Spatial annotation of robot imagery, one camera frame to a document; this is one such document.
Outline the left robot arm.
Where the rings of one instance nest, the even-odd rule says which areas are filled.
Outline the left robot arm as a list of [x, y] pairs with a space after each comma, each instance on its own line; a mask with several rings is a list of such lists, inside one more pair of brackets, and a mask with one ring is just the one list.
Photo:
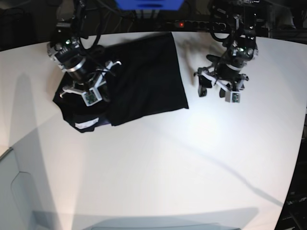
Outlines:
[[256, 20], [258, 0], [212, 0], [210, 19], [220, 18], [229, 28], [226, 38], [218, 38], [216, 29], [210, 34], [226, 48], [221, 56], [207, 55], [211, 62], [194, 73], [199, 79], [199, 97], [205, 97], [214, 85], [220, 87], [220, 97], [229, 103], [239, 103], [244, 83], [249, 80], [241, 70], [258, 55]]

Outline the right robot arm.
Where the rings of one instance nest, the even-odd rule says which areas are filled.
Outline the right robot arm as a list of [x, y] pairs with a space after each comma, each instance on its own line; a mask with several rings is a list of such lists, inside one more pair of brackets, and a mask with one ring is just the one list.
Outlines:
[[102, 33], [102, 22], [98, 23], [96, 38], [90, 48], [85, 48], [82, 38], [86, 19], [85, 0], [64, 0], [57, 10], [56, 29], [47, 44], [47, 54], [62, 72], [67, 73], [72, 82], [60, 90], [60, 97], [75, 94], [82, 98], [86, 106], [110, 98], [106, 86], [106, 74], [113, 74], [112, 68], [121, 65], [119, 60], [101, 62], [105, 48], [98, 44]]

